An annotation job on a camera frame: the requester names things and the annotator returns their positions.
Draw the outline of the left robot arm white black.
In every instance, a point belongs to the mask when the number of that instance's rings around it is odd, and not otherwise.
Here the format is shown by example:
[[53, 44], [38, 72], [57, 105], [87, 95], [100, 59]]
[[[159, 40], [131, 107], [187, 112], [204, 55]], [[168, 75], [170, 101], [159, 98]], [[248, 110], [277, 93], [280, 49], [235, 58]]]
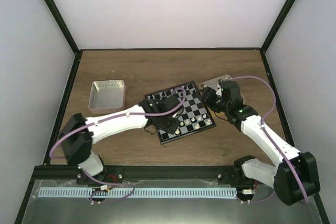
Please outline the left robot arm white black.
[[70, 166], [79, 166], [95, 184], [102, 184], [107, 178], [107, 170], [92, 146], [99, 141], [133, 129], [154, 126], [158, 130], [174, 133], [179, 125], [183, 103], [172, 95], [165, 100], [143, 100], [124, 111], [104, 116], [84, 118], [74, 114], [59, 133], [61, 149]]

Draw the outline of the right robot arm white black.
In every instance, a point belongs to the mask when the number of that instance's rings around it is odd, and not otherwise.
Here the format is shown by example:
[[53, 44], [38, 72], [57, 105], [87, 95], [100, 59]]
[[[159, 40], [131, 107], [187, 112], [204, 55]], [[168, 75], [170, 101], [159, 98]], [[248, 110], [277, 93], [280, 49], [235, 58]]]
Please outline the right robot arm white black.
[[214, 113], [248, 136], [269, 157], [266, 164], [253, 156], [234, 161], [233, 177], [244, 184], [253, 179], [274, 190], [287, 206], [308, 198], [321, 189], [316, 158], [288, 144], [266, 123], [265, 118], [246, 105], [235, 79], [220, 79], [216, 85], [200, 85], [201, 101]]

